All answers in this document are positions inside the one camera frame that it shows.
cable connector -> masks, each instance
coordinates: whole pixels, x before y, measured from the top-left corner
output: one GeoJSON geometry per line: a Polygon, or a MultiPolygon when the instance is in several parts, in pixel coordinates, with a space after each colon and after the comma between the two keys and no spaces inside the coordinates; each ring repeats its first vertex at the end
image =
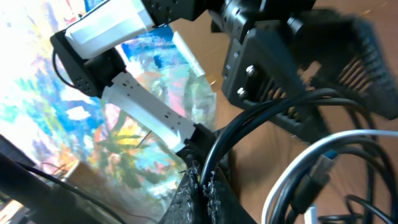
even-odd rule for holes
{"type": "Polygon", "coordinates": [[[329,171],[334,164],[332,159],[322,155],[312,167],[310,173],[303,177],[291,203],[292,208],[297,213],[304,214],[315,201],[323,187],[329,182],[329,171]]]}

white cable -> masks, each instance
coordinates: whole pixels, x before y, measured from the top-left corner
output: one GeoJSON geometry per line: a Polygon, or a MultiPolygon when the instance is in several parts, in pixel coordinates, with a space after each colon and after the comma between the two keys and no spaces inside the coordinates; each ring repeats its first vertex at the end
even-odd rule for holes
{"type": "Polygon", "coordinates": [[[261,224],[266,224],[268,221],[269,210],[271,208],[272,201],[275,199],[277,192],[283,187],[286,183],[286,180],[292,175],[293,171],[295,171],[298,167],[302,165],[302,162],[310,157],[312,154],[316,152],[324,153],[329,150],[326,146],[329,143],[332,143],[336,140],[351,137],[351,136],[362,136],[362,135],[373,135],[373,136],[391,136],[398,138],[397,131],[383,131],[383,130],[374,130],[374,129],[359,129],[359,130],[350,130],[350,131],[342,131],[339,133],[331,134],[323,139],[318,140],[313,143],[311,146],[306,148],[300,155],[298,155],[286,168],[286,170],[279,177],[275,185],[271,188],[269,192],[266,202],[262,208],[261,214],[261,224]]]}

screw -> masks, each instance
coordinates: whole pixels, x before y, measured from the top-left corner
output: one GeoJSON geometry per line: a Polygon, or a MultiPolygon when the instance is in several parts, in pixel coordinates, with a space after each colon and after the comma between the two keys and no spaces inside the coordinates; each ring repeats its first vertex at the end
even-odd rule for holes
{"type": "Polygon", "coordinates": [[[238,89],[238,95],[240,98],[245,99],[248,96],[248,93],[243,88],[238,89]]]}
{"type": "Polygon", "coordinates": [[[254,77],[256,76],[257,71],[253,65],[250,65],[246,68],[246,74],[248,75],[248,77],[254,77]]]}

colorful painting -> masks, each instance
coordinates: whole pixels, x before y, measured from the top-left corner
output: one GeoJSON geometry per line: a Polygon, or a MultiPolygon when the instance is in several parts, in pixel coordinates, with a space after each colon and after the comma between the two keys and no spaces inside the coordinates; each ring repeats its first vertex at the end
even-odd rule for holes
{"type": "MultiPolygon", "coordinates": [[[[93,3],[0,2],[0,133],[38,164],[87,163],[120,192],[115,197],[125,207],[159,218],[180,181],[181,159],[117,106],[63,84],[52,68],[50,36],[93,3]]],[[[173,36],[165,26],[117,49],[142,86],[180,115],[214,129],[215,94],[173,36]]]]}

abstract painting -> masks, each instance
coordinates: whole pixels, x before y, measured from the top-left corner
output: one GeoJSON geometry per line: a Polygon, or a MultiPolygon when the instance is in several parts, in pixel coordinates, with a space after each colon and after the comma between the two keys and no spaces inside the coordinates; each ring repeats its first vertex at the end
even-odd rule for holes
{"type": "MultiPolygon", "coordinates": [[[[119,192],[115,197],[125,207],[159,218],[180,181],[183,161],[139,121],[66,86],[52,68],[50,36],[98,2],[0,2],[0,31],[6,34],[0,43],[5,52],[0,60],[0,133],[37,164],[87,163],[119,192]]],[[[215,93],[173,36],[164,26],[117,50],[148,91],[180,115],[214,129],[215,93]]],[[[58,60],[57,65],[68,80],[58,60]]]]}

